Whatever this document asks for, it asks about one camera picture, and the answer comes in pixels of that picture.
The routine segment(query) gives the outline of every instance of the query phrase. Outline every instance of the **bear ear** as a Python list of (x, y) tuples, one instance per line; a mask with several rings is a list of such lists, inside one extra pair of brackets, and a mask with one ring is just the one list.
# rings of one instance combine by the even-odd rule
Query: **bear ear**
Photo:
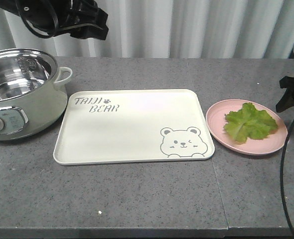
[(200, 129), (198, 129), (198, 128), (196, 128), (196, 127), (189, 127), (189, 128), (187, 129), (187, 131), (188, 131), (188, 132), (192, 132), (192, 133), (194, 133), (194, 134), (196, 134), (196, 135), (200, 135)]
[(169, 134), (170, 132), (172, 132), (173, 130), (171, 128), (163, 128), (160, 133), (162, 136), (165, 136), (167, 134)]

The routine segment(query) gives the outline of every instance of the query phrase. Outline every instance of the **white curtain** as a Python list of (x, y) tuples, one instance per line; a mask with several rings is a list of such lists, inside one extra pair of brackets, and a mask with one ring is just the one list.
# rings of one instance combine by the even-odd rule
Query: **white curtain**
[(97, 0), (109, 14), (105, 41), (64, 34), (40, 39), (0, 9), (0, 49), (54, 56), (288, 58), (294, 0)]

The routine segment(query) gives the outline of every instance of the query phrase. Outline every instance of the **stainless steel inner pot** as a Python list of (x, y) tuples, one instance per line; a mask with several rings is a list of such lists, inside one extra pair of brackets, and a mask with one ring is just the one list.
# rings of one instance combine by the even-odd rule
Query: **stainless steel inner pot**
[(26, 95), (56, 74), (57, 63), (33, 49), (0, 51), (0, 101)]

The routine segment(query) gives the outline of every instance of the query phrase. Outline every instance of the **electric cooking pot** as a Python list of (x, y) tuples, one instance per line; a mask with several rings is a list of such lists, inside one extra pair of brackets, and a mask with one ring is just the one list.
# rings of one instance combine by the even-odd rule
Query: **electric cooking pot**
[(1, 50), (0, 140), (26, 137), (54, 123), (66, 108), (65, 84), (72, 74), (45, 52)]

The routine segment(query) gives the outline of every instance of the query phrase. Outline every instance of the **pot handle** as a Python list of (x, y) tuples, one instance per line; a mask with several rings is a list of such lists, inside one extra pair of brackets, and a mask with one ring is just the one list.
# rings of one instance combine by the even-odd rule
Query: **pot handle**
[[(67, 84), (72, 80), (73, 71), (69, 67), (62, 67), (60, 66), (58, 68), (58, 76), (57, 79), (53, 82), (54, 88), (59, 90), (62, 86)], [(61, 76), (64, 72), (69, 72), (69, 75), (66, 78), (61, 79)]]

